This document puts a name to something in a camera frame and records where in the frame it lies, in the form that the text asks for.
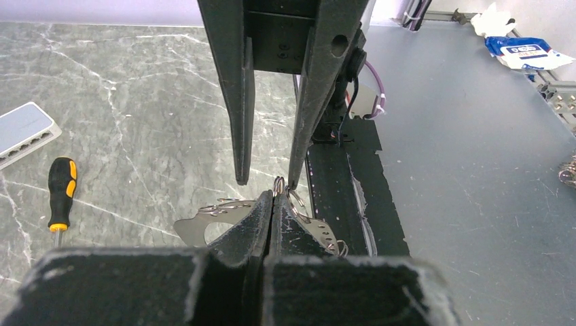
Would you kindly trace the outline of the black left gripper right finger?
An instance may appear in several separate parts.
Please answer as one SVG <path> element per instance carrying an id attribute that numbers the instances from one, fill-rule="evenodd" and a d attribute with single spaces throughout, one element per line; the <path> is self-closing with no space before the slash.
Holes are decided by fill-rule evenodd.
<path id="1" fill-rule="evenodd" d="M 264 261 L 262 325 L 458 325 L 436 268 L 402 256 L 328 253 L 274 199 Z"/>

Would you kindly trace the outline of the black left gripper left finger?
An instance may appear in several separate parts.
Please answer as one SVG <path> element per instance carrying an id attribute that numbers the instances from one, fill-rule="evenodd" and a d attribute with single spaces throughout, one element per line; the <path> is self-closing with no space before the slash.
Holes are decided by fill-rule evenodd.
<path id="1" fill-rule="evenodd" d="M 209 247 L 69 247 L 29 271 L 4 325 L 258 325 L 273 196 Z"/>

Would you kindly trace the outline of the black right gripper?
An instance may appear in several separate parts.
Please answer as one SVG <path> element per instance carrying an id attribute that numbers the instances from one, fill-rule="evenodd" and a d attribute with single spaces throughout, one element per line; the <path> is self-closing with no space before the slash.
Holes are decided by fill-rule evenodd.
<path id="1" fill-rule="evenodd" d="M 366 62 L 361 19 L 368 2 L 206 0 L 198 6 L 228 111 L 237 184 L 249 180 L 254 69 L 300 74 L 288 174 L 295 189 L 337 83 L 356 79 Z"/>

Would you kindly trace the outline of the metal arc keyring plate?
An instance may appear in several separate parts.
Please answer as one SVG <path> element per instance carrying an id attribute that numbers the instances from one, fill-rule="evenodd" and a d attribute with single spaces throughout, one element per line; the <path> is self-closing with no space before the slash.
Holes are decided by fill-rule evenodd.
<path id="1" fill-rule="evenodd" d="M 285 184 L 283 177 L 276 177 L 272 191 L 275 196 L 278 194 L 287 196 L 290 210 L 295 215 L 297 223 L 311 234 L 327 252 L 340 257 L 348 255 L 348 245 L 344 240 L 336 238 L 326 222 L 309 217 L 304 212 L 299 212 L 294 203 L 297 202 L 300 207 L 305 209 L 304 201 Z M 239 198 L 220 198 L 218 201 L 218 204 L 199 208 L 192 218 L 179 219 L 174 222 L 174 230 L 186 245 L 193 247 L 209 245 L 245 218 L 255 204 L 254 200 Z"/>

